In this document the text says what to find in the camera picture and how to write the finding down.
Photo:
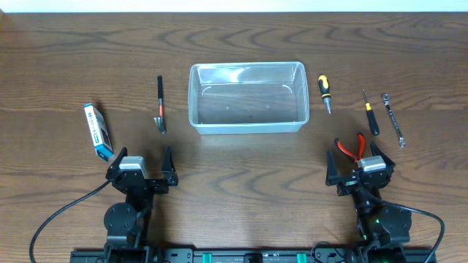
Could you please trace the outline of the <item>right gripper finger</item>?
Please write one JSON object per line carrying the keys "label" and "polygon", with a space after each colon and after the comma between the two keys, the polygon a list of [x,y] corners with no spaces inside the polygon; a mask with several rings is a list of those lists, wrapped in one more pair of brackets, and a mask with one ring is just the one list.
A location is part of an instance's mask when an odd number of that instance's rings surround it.
{"label": "right gripper finger", "polygon": [[375,141],[370,142],[370,148],[373,156],[380,156],[387,166],[395,167],[395,163],[377,147]]}
{"label": "right gripper finger", "polygon": [[325,177],[326,186],[336,186],[344,183],[344,178],[339,174],[336,162],[331,150],[327,152],[327,171]]}

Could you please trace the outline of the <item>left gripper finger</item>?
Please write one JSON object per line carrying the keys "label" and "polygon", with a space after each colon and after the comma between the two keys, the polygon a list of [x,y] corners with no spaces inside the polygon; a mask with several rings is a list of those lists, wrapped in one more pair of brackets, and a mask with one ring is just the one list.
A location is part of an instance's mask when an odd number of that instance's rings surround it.
{"label": "left gripper finger", "polygon": [[114,158],[112,164],[108,167],[108,171],[119,170],[119,165],[122,159],[127,156],[127,147],[123,147],[117,157]]}
{"label": "left gripper finger", "polygon": [[170,146],[166,147],[164,161],[161,168],[164,179],[168,183],[177,183],[178,175],[173,162],[173,151]]}

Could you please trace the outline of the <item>slim black yellow screwdriver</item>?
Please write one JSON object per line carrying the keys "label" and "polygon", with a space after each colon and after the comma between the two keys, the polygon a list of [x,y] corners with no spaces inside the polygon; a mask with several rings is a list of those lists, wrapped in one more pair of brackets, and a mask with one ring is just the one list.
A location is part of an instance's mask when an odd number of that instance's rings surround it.
{"label": "slim black yellow screwdriver", "polygon": [[368,101],[368,98],[366,96],[366,92],[364,89],[362,89],[362,92],[363,92],[363,98],[364,98],[364,101],[365,101],[365,107],[366,107],[366,116],[367,116],[367,119],[368,119],[368,123],[369,123],[369,130],[370,132],[374,135],[374,136],[377,136],[380,134],[380,128],[378,126],[378,123],[377,123],[377,120],[375,118],[375,115],[374,115],[374,111]]}

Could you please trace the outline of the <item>small black orange hammer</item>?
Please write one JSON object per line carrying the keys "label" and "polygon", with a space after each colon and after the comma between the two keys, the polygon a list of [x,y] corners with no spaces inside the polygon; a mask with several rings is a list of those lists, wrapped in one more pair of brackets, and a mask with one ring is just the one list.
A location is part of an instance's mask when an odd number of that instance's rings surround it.
{"label": "small black orange hammer", "polygon": [[163,84],[162,84],[162,76],[157,76],[157,91],[158,91],[158,113],[159,115],[154,118],[156,123],[156,127],[158,128],[161,134],[167,134],[167,129],[165,128],[165,120],[164,120],[164,94],[163,94]]}

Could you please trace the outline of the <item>stubby yellow black screwdriver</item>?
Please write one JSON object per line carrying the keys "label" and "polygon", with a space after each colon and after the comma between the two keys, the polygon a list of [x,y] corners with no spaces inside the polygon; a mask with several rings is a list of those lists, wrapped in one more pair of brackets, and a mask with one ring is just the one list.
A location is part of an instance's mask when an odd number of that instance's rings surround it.
{"label": "stubby yellow black screwdriver", "polygon": [[331,93],[330,93],[330,85],[328,82],[328,78],[325,75],[320,75],[318,77],[318,87],[321,93],[322,101],[325,105],[326,110],[329,114],[331,114],[332,106],[331,106]]}

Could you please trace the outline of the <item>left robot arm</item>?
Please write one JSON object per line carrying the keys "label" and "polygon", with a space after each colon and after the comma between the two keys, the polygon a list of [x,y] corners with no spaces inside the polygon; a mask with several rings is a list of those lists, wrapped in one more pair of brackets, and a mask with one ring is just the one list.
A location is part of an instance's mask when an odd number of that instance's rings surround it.
{"label": "left robot arm", "polygon": [[166,148],[161,172],[162,178],[149,178],[144,158],[129,156],[127,148],[122,148],[107,169],[107,180],[125,194],[126,199],[112,205],[105,214],[104,262],[164,261],[162,250],[148,244],[147,234],[154,197],[178,185],[171,147]]}

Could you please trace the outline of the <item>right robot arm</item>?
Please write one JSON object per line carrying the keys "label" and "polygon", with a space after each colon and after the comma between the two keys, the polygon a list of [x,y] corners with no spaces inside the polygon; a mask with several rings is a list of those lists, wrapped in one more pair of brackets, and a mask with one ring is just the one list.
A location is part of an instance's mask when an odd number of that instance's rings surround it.
{"label": "right robot arm", "polygon": [[335,186],[337,194],[352,197],[357,226],[363,238],[344,252],[345,262],[404,262],[402,245],[410,241],[412,213],[383,202],[380,189],[390,183],[396,164],[374,142],[372,156],[357,161],[358,168],[342,177],[333,157],[327,153],[325,184]]}

